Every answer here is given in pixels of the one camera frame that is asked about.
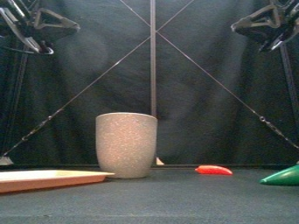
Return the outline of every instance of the metal rod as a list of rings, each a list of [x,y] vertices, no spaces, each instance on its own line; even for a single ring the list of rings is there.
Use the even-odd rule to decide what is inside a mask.
[[[151,114],[157,117],[155,0],[151,0]]]

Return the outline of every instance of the black backdrop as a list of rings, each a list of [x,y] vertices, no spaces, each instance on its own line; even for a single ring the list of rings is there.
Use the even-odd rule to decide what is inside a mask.
[[[258,52],[259,45],[230,29],[267,0],[195,0],[183,9],[189,3],[155,1],[157,29],[165,25],[163,36],[157,33],[158,157],[169,165],[294,164],[298,149],[237,99],[297,142],[281,51]],[[104,74],[10,153],[16,164],[96,164],[96,116],[151,114],[150,0],[47,0],[42,6],[76,21],[80,31],[56,41],[52,56],[30,56],[26,66],[22,56],[0,52],[3,151]],[[287,44],[295,83],[298,46],[298,38]]]

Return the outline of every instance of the table surface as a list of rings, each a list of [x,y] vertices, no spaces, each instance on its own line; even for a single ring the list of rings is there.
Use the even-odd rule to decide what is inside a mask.
[[[298,223],[299,186],[261,185],[278,171],[153,169],[147,178],[0,195],[2,223]]]

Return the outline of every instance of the cup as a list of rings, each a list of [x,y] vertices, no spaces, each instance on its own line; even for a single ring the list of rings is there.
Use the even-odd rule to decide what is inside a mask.
[[[155,159],[158,120],[138,113],[108,113],[96,118],[98,163],[111,178],[136,179],[150,174]]]

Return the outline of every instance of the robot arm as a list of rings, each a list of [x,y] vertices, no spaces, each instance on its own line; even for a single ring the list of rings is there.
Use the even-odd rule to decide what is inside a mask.
[[[52,54],[52,42],[80,30],[79,24],[44,8],[28,10],[22,0],[0,0],[0,37],[15,35],[35,53]]]
[[[231,29],[254,39],[262,52],[275,50],[299,33],[299,0],[270,0],[270,5],[242,18]]]

